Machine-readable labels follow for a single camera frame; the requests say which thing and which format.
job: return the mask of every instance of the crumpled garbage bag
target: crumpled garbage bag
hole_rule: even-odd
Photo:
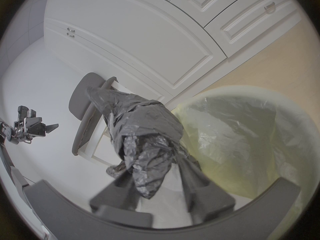
[[[160,188],[180,147],[183,126],[159,101],[88,87],[86,94],[105,118],[116,153],[132,173],[138,192],[150,199]],[[117,176],[120,164],[110,168]]]

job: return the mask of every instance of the beige floor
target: beige floor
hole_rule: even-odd
[[[286,34],[206,88],[252,85],[278,91],[298,103],[320,129],[320,41],[305,17]]]

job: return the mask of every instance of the gray chair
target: gray chair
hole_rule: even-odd
[[[94,104],[86,97],[86,88],[91,86],[112,89],[111,85],[113,81],[117,81],[117,78],[114,76],[106,81],[98,74],[91,72],[86,74],[74,89],[69,101],[69,111],[81,120],[72,145],[72,153],[75,156],[78,155],[78,149],[90,140],[102,116]]]

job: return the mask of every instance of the cabinet handle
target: cabinet handle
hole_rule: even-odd
[[[275,3],[275,2],[272,2],[272,3],[269,4],[268,6],[265,6],[264,9],[265,9],[265,10],[268,10],[268,9],[270,9],[271,7],[275,6],[275,5],[276,5],[276,3]]]

